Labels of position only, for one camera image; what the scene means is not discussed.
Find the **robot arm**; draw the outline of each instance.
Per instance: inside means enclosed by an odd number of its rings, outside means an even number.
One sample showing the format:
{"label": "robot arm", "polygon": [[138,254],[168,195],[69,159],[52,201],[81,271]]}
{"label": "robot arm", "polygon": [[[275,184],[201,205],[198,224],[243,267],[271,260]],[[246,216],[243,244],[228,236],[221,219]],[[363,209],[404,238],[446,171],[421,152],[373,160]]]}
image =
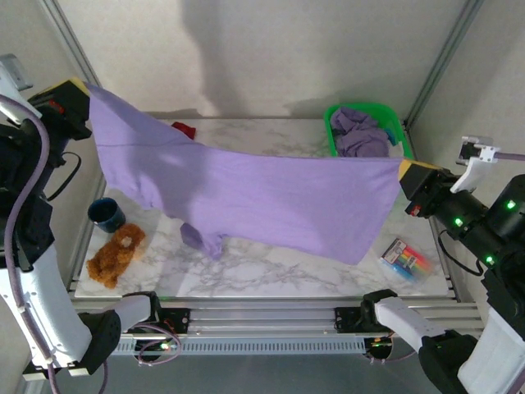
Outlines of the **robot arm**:
{"label": "robot arm", "polygon": [[478,342],[427,322],[396,298],[375,303],[377,322],[418,352],[442,392],[518,392],[525,383],[525,175],[513,178],[490,208],[457,187],[468,183],[464,177],[442,168],[405,161],[399,178],[410,200],[406,212],[437,218],[487,266],[482,283],[491,308]]}
{"label": "robot arm", "polygon": [[70,80],[26,101],[14,80],[0,62],[0,110],[14,125],[0,126],[0,294],[30,345],[26,378],[53,378],[61,368],[93,373],[121,332],[157,321],[160,306],[148,293],[125,297],[99,314],[76,313],[58,272],[49,228],[53,209],[43,188],[64,163],[69,140],[91,136],[84,125],[89,97]]}

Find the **brown teddy bear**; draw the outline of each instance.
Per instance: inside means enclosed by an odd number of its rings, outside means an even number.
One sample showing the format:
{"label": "brown teddy bear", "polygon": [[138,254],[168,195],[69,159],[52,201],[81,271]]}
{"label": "brown teddy bear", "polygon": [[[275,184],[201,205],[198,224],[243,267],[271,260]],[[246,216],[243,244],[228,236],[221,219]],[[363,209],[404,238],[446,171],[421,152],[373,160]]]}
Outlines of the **brown teddy bear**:
{"label": "brown teddy bear", "polygon": [[88,260],[89,277],[101,282],[108,289],[114,289],[118,277],[128,268],[145,237],[144,231],[136,224],[123,225],[115,231],[111,240]]}

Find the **packaging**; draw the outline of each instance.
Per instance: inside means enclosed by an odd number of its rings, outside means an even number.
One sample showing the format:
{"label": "packaging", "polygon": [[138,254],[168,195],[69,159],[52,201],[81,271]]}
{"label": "packaging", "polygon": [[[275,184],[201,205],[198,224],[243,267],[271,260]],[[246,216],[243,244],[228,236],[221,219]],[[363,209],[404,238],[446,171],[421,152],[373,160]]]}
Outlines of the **packaging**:
{"label": "packaging", "polygon": [[400,238],[396,238],[381,260],[411,282],[422,282],[432,273],[431,261],[416,252]]}

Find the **cable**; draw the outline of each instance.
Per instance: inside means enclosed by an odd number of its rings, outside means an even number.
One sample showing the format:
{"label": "cable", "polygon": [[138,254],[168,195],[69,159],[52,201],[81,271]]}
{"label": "cable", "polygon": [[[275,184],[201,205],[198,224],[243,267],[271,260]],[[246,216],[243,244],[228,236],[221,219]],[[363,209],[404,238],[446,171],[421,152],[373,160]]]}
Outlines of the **cable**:
{"label": "cable", "polygon": [[517,160],[519,162],[525,161],[525,154],[519,153],[496,152],[494,153],[494,157],[499,158],[501,160]]}
{"label": "cable", "polygon": [[66,180],[60,185],[60,187],[57,189],[57,191],[55,191],[52,195],[50,195],[48,197],[48,201],[53,201],[54,199],[56,199],[56,197],[58,197],[63,191],[64,189],[67,187],[67,185],[69,185],[69,182],[71,182],[71,180],[73,179],[73,177],[75,177],[76,173],[79,171],[80,169],[80,166],[82,165],[82,158],[76,154],[75,152],[64,152],[62,154],[62,157],[65,155],[65,154],[72,154],[73,156],[76,156],[76,158],[78,159],[77,162],[76,162],[76,165],[75,165],[75,168],[73,168],[73,171],[71,171],[71,174],[69,174],[69,176],[66,178]]}
{"label": "cable", "polygon": [[[334,330],[336,330],[336,331],[340,330],[340,328],[337,327],[337,322],[342,320],[342,317],[338,316],[338,319],[339,320],[336,319],[335,322],[334,322]],[[358,321],[353,323],[352,327],[353,328],[357,328],[357,327],[359,327],[359,324],[361,324],[362,322],[363,322],[363,316],[359,316]]]}
{"label": "cable", "polygon": [[150,367],[153,367],[154,365],[160,365],[160,364],[165,364],[165,363],[169,363],[170,361],[176,359],[180,353],[182,352],[182,345],[180,343],[180,339],[179,337],[177,336],[177,334],[175,334],[174,332],[169,332],[167,330],[165,330],[164,328],[160,328],[160,327],[157,327],[157,326],[153,326],[152,324],[147,324],[147,323],[139,323],[139,324],[136,324],[133,326],[133,328],[147,328],[147,329],[150,329],[150,330],[154,330],[154,331],[157,331],[157,332],[160,332],[162,334],[166,334],[168,335],[173,341],[175,341],[175,343],[177,344],[177,349],[176,349],[176,352],[174,355],[172,355],[171,357],[168,357],[167,359],[165,360],[161,360],[161,361],[145,361],[142,356],[144,354],[144,352],[151,346],[155,346],[155,345],[158,345],[159,343],[162,343],[164,342],[164,340],[157,340],[157,341],[151,341],[149,343],[147,343],[146,345],[144,345],[144,347],[140,350],[139,352],[139,356],[137,357],[139,359],[139,364],[145,364],[145,365],[149,365]]}
{"label": "cable", "polygon": [[[392,338],[392,336],[394,335],[394,333],[392,332],[391,334],[389,334],[389,336],[387,338]],[[390,353],[394,351],[394,341],[392,341],[392,350],[390,351]],[[415,350],[412,350],[411,352],[409,352],[408,354],[406,355],[402,355],[400,357],[397,357],[395,359],[391,359],[390,357],[386,358],[386,359],[381,359],[381,364],[384,365],[384,364],[390,364],[390,363],[397,363],[399,361],[403,361],[403,360],[406,360],[410,357],[412,357],[413,355],[416,354],[416,351]],[[365,358],[367,358],[368,360],[370,360],[370,365],[374,364],[375,360],[378,360],[376,359],[375,357],[368,357],[366,355],[363,355]]]}
{"label": "cable", "polygon": [[443,245],[443,240],[441,239],[441,236],[443,235],[444,232],[447,232],[447,230],[443,230],[442,232],[440,232],[440,235],[437,237],[437,243],[439,244],[441,250],[443,250],[443,253],[445,254],[445,256],[451,259],[453,262],[455,262],[461,269],[465,270],[466,272],[474,275],[475,277],[482,277],[483,267],[481,263],[479,262],[479,259],[476,260],[476,268],[477,268],[477,272],[476,272],[473,269],[467,267],[466,265],[460,263],[457,259],[452,257],[452,255],[448,252],[447,249],[445,249],[445,246]]}
{"label": "cable", "polygon": [[[21,284],[20,284],[20,277],[18,275],[18,271],[16,270],[14,250],[13,250],[13,236],[15,233],[16,220],[18,218],[18,215],[20,214],[20,210],[22,206],[24,205],[24,202],[27,200],[32,189],[38,182],[45,168],[46,162],[48,161],[49,136],[48,136],[48,132],[45,126],[43,125],[42,121],[40,121],[40,119],[38,119],[28,108],[18,103],[17,101],[4,96],[3,94],[0,94],[0,103],[5,103],[9,106],[15,107],[19,109],[20,111],[22,111],[25,114],[26,118],[34,123],[40,135],[40,139],[41,139],[40,157],[36,164],[36,167],[34,168],[33,173],[31,174],[29,180],[27,181],[25,186],[22,188],[22,191],[20,192],[18,197],[16,197],[15,203],[13,204],[11,208],[11,212],[9,213],[9,216],[7,217],[6,228],[5,228],[5,232],[3,235],[3,244],[4,244],[4,249],[5,249],[5,258],[6,258],[7,273],[9,276],[9,283],[11,285],[11,292],[13,293],[13,298],[15,300],[16,307],[18,308],[18,312],[20,313],[22,321],[27,327],[27,330],[29,331],[30,335],[33,337],[34,343],[39,348],[40,353],[42,353],[42,356],[48,363],[49,383],[51,385],[51,390],[53,394],[60,394],[60,390],[58,389],[58,385],[57,385],[57,375],[55,374],[55,369],[53,366],[53,355],[48,348],[48,343],[43,338],[42,333],[40,332],[39,328],[37,327],[36,323],[33,320],[33,317],[28,312],[26,305],[25,305],[24,294],[23,294]],[[103,380],[103,385],[98,394],[102,394],[107,385],[107,376],[108,376],[107,363],[104,362],[103,366],[104,366],[104,380]]]}

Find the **white bracket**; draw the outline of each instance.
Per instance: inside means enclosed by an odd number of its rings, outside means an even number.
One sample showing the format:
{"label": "white bracket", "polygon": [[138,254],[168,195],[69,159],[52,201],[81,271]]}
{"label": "white bracket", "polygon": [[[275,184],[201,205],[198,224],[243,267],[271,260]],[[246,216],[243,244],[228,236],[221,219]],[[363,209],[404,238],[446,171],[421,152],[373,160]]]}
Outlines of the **white bracket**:
{"label": "white bracket", "polygon": [[499,147],[491,145],[492,138],[467,135],[461,137],[461,140],[462,145],[472,144],[473,148],[479,149],[479,155],[470,158],[460,156],[456,161],[458,164],[466,164],[467,171],[450,188],[452,193],[458,193],[461,190],[474,191],[483,177],[491,171],[492,164],[498,162],[494,155],[500,151]]}
{"label": "white bracket", "polygon": [[444,328],[410,309],[398,297],[385,298],[376,302],[374,307],[377,321],[396,332],[415,351],[421,348],[423,337],[437,337],[445,334]]}

